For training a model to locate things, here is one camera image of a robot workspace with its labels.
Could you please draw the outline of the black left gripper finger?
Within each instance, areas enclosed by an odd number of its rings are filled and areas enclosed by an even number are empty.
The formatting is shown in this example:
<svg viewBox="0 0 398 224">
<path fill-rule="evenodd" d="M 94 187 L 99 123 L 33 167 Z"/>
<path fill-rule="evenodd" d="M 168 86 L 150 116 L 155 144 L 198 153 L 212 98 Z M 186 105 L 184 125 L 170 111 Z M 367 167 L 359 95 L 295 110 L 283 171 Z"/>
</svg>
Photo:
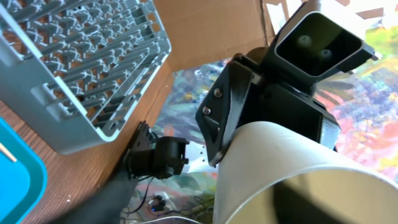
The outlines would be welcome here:
<svg viewBox="0 0 398 224">
<path fill-rule="evenodd" d="M 127 207 L 139 179 L 120 170 L 96 193 L 50 224 L 119 223 L 122 209 Z"/>
</svg>

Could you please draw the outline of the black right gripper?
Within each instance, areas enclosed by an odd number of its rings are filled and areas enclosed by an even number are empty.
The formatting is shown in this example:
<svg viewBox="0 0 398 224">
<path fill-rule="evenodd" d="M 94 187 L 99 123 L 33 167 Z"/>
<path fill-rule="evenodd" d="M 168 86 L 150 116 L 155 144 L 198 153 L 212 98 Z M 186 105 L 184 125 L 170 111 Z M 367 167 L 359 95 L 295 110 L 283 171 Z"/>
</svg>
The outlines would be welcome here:
<svg viewBox="0 0 398 224">
<path fill-rule="evenodd" d="M 256 121 L 279 124 L 336 150 L 341 129 L 312 96 L 264 73 L 251 58 L 236 54 L 222 70 L 195 115 L 214 167 L 226 155 L 235 130 Z"/>
</svg>

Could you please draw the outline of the white cylindrical cup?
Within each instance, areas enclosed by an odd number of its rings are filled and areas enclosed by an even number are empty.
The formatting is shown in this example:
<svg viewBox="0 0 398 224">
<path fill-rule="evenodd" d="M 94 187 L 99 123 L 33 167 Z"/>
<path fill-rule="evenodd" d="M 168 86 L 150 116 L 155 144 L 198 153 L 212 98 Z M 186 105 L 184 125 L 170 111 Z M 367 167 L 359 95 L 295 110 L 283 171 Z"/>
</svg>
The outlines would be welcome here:
<svg viewBox="0 0 398 224">
<path fill-rule="evenodd" d="M 215 223 L 396 223 L 397 184 L 281 125 L 238 128 L 218 166 Z"/>
</svg>

